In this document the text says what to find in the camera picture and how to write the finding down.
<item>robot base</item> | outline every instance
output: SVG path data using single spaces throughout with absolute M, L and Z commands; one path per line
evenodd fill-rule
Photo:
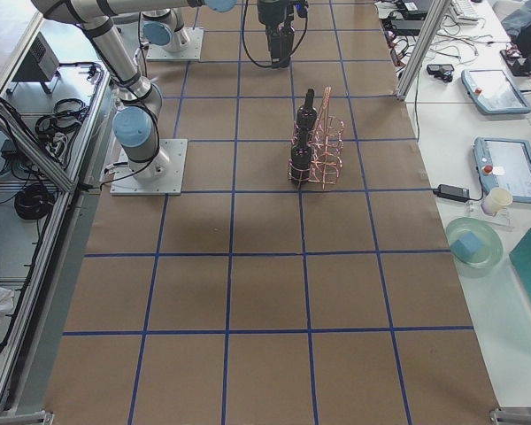
M 190 43 L 185 50 L 171 52 L 163 50 L 161 47 L 150 44 L 150 51 L 146 59 L 153 62 L 183 62 L 186 60 L 201 60 L 201 49 L 203 48 L 202 28 L 185 28 L 189 35 Z
M 113 195 L 180 195 L 183 184 L 183 171 L 187 156 L 187 139 L 161 139 L 159 149 L 165 150 L 170 159 L 170 168 L 154 181 L 142 182 L 134 177 L 114 182 L 110 193 Z M 127 161 L 124 151 L 120 153 L 119 161 Z M 132 172 L 127 167 L 118 168 L 114 179 L 126 177 Z

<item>keyboard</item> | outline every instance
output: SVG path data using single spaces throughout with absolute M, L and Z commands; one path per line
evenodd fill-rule
M 476 24 L 480 15 L 470 3 L 470 0 L 450 0 L 450 15 L 458 24 Z

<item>sponge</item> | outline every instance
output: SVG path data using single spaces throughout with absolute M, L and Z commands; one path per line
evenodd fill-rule
M 482 246 L 484 244 L 478 236 L 466 232 L 450 246 L 450 250 L 462 261 L 468 261 Z

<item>green bowl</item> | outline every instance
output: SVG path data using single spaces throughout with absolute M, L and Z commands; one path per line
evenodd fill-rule
M 461 217 L 449 223 L 445 229 L 449 246 L 462 235 L 472 232 L 483 246 L 469 259 L 459 259 L 474 268 L 489 268 L 495 266 L 504 256 L 504 246 L 497 233 L 484 221 Z

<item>plastic cup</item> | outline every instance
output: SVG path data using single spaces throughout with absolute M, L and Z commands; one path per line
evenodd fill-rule
M 487 215 L 496 215 L 497 212 L 513 202 L 512 193 L 504 188 L 493 188 L 481 201 L 481 209 Z

